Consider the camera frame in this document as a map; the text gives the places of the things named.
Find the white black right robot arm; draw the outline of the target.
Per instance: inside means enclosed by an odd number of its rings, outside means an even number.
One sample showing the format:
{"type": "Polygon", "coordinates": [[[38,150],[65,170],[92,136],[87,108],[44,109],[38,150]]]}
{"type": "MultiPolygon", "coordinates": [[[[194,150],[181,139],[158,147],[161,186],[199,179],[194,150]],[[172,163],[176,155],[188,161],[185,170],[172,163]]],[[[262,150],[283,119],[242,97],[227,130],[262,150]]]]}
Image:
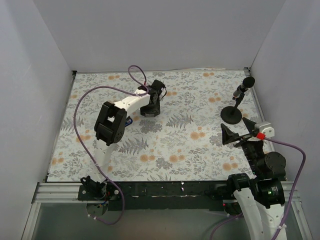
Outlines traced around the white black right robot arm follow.
{"type": "Polygon", "coordinates": [[[227,195],[236,199],[252,240],[285,240],[285,194],[281,178],[286,174],[286,159],[278,152],[264,152],[264,141],[275,136],[269,122],[242,119],[248,134],[239,135],[221,125],[223,145],[241,148],[255,178],[246,173],[232,174],[226,181],[227,195]]]}

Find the blue black stapler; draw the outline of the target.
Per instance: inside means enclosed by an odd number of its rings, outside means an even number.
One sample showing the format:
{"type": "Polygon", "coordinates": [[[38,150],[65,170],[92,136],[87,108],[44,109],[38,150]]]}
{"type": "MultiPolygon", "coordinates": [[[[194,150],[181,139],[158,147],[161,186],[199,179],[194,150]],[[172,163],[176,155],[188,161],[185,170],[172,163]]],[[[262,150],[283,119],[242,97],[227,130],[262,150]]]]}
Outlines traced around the blue black stapler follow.
{"type": "Polygon", "coordinates": [[[129,116],[127,117],[126,121],[125,121],[125,127],[131,125],[133,123],[133,120],[132,118],[129,116]]]}

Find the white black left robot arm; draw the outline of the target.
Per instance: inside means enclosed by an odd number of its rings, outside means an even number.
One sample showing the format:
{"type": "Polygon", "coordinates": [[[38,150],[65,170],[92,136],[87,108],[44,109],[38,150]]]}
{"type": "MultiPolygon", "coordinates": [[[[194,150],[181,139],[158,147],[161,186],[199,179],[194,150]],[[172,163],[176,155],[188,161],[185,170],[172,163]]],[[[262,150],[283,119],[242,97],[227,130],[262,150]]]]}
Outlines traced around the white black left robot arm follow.
{"type": "Polygon", "coordinates": [[[106,171],[116,143],[120,142],[128,126],[130,115],[140,110],[144,117],[156,117],[161,113],[160,100],[166,95],[166,86],[159,80],[151,85],[141,85],[130,95],[115,103],[106,101],[102,104],[94,125],[96,147],[94,150],[93,171],[80,179],[86,193],[95,200],[107,196],[106,178],[100,171],[106,171]]]}

